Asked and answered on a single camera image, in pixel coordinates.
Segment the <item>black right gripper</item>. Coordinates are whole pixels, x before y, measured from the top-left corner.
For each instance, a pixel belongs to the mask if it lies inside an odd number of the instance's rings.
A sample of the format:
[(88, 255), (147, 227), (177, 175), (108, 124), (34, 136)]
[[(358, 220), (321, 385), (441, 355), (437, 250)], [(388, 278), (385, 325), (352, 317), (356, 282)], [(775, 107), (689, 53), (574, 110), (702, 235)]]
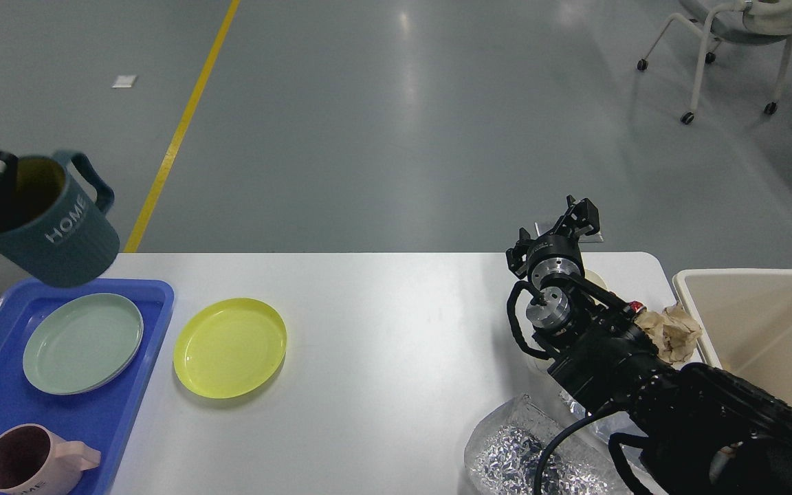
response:
[(540, 287), (550, 274), (585, 277), (584, 261), (578, 239), (600, 235), (600, 213), (588, 198), (576, 200), (566, 196), (568, 208), (553, 226), (553, 234), (532, 241), (525, 228), (519, 228), (518, 240), (505, 252), (509, 272), (517, 279)]

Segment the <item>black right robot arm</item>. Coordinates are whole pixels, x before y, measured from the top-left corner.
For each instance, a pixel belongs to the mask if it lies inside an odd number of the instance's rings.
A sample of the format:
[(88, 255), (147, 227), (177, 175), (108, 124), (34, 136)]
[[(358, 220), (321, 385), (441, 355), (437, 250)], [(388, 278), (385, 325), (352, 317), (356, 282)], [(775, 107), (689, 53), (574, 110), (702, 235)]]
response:
[(549, 361), (548, 374), (587, 415), (566, 427), (538, 458), (532, 492), (542, 492), (549, 460), (566, 438), (625, 411), (641, 429), (608, 439), (616, 473), (648, 494), (623, 448), (670, 494), (792, 494), (792, 407), (764, 389), (704, 363), (675, 369), (636, 325), (641, 306), (586, 279), (582, 236), (600, 231), (588, 199), (566, 198), (546, 232), (520, 229), (506, 251), (516, 276), (507, 303), (510, 332), (522, 352)]

